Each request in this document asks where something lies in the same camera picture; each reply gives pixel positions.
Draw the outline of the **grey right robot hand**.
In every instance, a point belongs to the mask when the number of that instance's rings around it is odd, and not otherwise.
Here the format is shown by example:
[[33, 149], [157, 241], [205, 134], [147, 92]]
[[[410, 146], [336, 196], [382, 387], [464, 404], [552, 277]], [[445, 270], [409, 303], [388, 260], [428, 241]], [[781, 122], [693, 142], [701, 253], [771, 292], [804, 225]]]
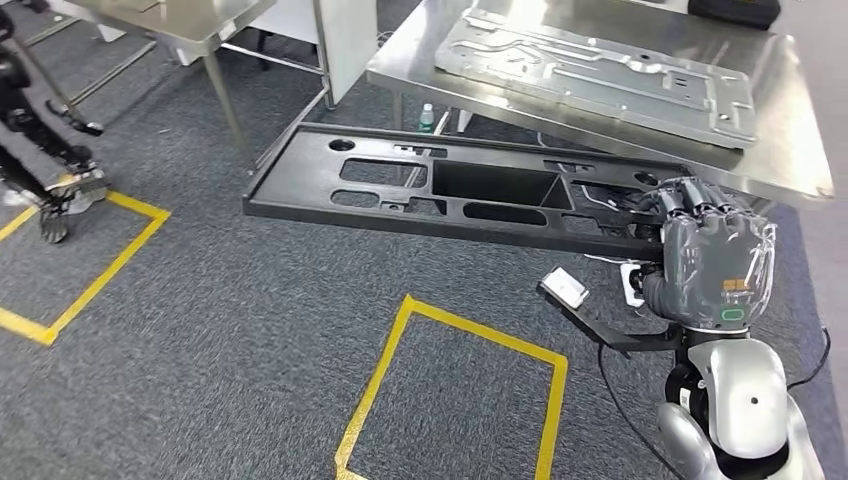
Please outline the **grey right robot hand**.
[[748, 330], [771, 297], [775, 224], [695, 177], [661, 182], [637, 209], [663, 218], [661, 262], [629, 278], [645, 306], [690, 330]]

